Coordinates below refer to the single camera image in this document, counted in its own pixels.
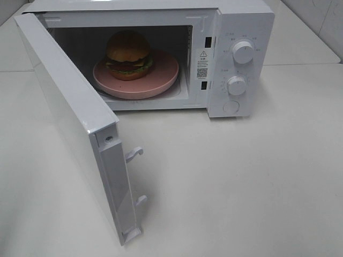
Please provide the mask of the pink plate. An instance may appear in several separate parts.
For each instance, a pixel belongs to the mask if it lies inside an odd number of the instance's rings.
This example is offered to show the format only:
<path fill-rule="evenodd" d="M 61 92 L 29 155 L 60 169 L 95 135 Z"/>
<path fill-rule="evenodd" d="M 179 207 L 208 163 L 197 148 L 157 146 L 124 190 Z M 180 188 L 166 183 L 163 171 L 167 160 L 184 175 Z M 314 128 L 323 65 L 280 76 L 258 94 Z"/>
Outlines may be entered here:
<path fill-rule="evenodd" d="M 176 81 L 179 64 L 168 52 L 153 49 L 153 65 L 146 76 L 123 81 L 113 77 L 106 68 L 106 61 L 99 61 L 93 68 L 93 77 L 100 89 L 111 96 L 127 100 L 147 99 L 168 90 Z"/>

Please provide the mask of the round white door release button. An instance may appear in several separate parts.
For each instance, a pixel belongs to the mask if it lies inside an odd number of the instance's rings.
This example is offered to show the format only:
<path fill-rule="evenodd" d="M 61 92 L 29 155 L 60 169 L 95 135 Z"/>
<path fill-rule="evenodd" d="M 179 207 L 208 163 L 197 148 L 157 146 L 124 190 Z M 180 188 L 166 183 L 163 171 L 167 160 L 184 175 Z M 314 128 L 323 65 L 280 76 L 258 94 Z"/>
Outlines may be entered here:
<path fill-rule="evenodd" d="M 223 111 L 230 116 L 233 116 L 239 111 L 240 104 L 237 101 L 229 101 L 224 104 Z"/>

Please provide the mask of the white microwave knob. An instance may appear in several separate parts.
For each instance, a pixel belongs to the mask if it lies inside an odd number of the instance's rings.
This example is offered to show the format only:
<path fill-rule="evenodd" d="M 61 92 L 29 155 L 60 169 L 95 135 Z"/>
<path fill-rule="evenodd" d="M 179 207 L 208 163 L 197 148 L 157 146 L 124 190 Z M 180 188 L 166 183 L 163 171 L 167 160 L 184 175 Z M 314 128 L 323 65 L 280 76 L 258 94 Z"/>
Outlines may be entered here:
<path fill-rule="evenodd" d="M 246 91 L 247 82 L 241 76 L 234 76 L 227 81 L 227 88 L 230 95 L 239 96 Z"/>
<path fill-rule="evenodd" d="M 235 43 L 232 47 L 233 59 L 239 64 L 246 64 L 253 59 L 254 46 L 248 40 Z"/>

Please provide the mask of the white microwave door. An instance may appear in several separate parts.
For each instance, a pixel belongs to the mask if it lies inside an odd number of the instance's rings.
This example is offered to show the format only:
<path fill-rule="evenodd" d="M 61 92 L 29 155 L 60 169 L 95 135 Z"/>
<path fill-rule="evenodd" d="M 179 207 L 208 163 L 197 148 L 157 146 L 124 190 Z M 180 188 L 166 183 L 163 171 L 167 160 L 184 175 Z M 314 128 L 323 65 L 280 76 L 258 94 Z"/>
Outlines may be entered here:
<path fill-rule="evenodd" d="M 59 132 L 124 245 L 141 234 L 139 208 L 147 197 L 133 198 L 126 164 L 143 149 L 124 154 L 117 116 L 36 15 L 15 22 Z"/>

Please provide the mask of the burger with lettuce and tomato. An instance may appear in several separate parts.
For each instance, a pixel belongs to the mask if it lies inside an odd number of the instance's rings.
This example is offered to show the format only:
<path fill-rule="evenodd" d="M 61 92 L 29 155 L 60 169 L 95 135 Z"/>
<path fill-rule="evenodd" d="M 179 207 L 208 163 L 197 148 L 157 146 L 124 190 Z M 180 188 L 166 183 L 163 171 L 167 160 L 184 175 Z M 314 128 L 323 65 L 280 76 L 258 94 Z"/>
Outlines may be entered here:
<path fill-rule="evenodd" d="M 106 68 L 118 80 L 144 77 L 153 66 L 151 47 L 145 37 L 135 31 L 119 31 L 106 46 Z"/>

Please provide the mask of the white microwave oven body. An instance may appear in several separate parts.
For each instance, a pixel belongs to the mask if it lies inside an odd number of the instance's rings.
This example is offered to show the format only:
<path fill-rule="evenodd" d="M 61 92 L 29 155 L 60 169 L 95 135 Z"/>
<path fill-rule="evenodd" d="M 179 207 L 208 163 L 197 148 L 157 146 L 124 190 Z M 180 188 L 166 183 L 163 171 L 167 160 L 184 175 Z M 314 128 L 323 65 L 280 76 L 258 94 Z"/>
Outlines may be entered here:
<path fill-rule="evenodd" d="M 210 117 L 231 117 L 229 101 L 240 104 L 233 116 L 248 116 L 269 42 L 274 13 L 263 1 L 35 1 L 22 14 L 36 15 L 78 70 L 115 113 L 119 110 L 206 109 Z M 102 91 L 93 68 L 115 33 L 143 34 L 152 50 L 173 55 L 179 72 L 165 92 L 124 100 Z M 253 59 L 234 61 L 232 47 L 248 40 Z M 241 76 L 246 91 L 230 95 L 227 81 Z"/>

